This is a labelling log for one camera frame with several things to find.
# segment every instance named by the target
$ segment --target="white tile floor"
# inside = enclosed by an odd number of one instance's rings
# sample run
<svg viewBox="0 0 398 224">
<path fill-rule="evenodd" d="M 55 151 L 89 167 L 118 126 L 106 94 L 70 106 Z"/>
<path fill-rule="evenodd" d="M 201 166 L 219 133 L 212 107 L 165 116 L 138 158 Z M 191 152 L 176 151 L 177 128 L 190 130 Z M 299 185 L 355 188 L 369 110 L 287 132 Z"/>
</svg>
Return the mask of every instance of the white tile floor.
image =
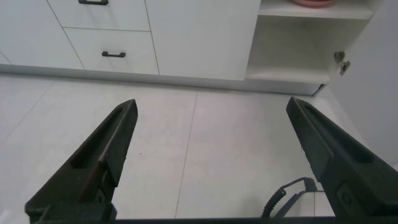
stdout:
<svg viewBox="0 0 398 224">
<path fill-rule="evenodd" d="M 258 217 L 281 185 L 313 177 L 289 95 L 0 75 L 0 223 L 28 223 L 25 202 L 131 98 L 118 218 Z M 362 141 L 327 89 L 299 98 Z"/>
</svg>

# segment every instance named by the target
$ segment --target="cabinet drawer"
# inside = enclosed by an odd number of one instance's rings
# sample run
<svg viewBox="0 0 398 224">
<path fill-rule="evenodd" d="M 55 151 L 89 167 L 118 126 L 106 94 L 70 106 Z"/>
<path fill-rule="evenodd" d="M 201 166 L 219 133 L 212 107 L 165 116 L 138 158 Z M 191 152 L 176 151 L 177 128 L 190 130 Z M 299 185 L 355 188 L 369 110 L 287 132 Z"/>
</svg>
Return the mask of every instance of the cabinet drawer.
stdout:
<svg viewBox="0 0 398 224">
<path fill-rule="evenodd" d="M 104 6 L 78 0 L 49 3 L 62 27 L 150 31 L 144 0 L 108 0 Z"/>
<path fill-rule="evenodd" d="M 65 32 L 87 70 L 159 74 L 150 32 L 74 28 Z"/>
</svg>

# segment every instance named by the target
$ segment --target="screw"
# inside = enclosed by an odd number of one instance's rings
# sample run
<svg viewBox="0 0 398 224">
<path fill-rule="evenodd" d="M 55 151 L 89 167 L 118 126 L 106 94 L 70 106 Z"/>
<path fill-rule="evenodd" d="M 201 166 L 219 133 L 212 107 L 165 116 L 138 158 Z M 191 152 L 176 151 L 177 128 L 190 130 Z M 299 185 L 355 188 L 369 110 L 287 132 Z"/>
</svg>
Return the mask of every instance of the screw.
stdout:
<svg viewBox="0 0 398 224">
<path fill-rule="evenodd" d="M 347 205 L 351 205 L 352 200 L 351 200 L 351 196 L 349 196 L 349 193 L 343 192 L 341 197 L 343 198 L 344 203 L 346 203 Z"/>
</svg>

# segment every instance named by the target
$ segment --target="cabinet door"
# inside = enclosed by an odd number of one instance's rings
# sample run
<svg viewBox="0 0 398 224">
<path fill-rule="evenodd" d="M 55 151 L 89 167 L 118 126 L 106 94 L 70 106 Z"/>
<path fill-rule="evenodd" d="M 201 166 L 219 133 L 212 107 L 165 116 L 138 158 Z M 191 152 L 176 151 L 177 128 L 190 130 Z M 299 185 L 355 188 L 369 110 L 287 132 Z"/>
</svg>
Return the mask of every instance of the cabinet door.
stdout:
<svg viewBox="0 0 398 224">
<path fill-rule="evenodd" d="M 147 0 L 161 75 L 243 80 L 260 0 Z"/>
<path fill-rule="evenodd" d="M 330 88 L 369 148 L 398 163 L 398 1 L 386 0 L 346 59 L 352 65 Z"/>
<path fill-rule="evenodd" d="M 13 65 L 83 68 L 46 0 L 0 1 L 0 49 Z"/>
</svg>

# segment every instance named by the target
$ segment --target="door hinge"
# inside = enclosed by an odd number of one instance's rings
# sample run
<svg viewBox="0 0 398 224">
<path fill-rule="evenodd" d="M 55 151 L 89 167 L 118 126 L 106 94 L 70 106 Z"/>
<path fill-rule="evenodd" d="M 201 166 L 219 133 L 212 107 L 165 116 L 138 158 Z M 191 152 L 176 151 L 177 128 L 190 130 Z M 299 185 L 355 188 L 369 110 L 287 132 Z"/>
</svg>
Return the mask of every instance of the door hinge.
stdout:
<svg viewBox="0 0 398 224">
<path fill-rule="evenodd" d="M 340 66 L 340 75 L 344 75 L 344 73 L 348 70 L 348 68 L 351 66 L 350 61 L 344 61 L 344 58 L 346 57 L 346 53 L 344 51 L 341 52 L 335 52 L 335 62 Z"/>
</svg>

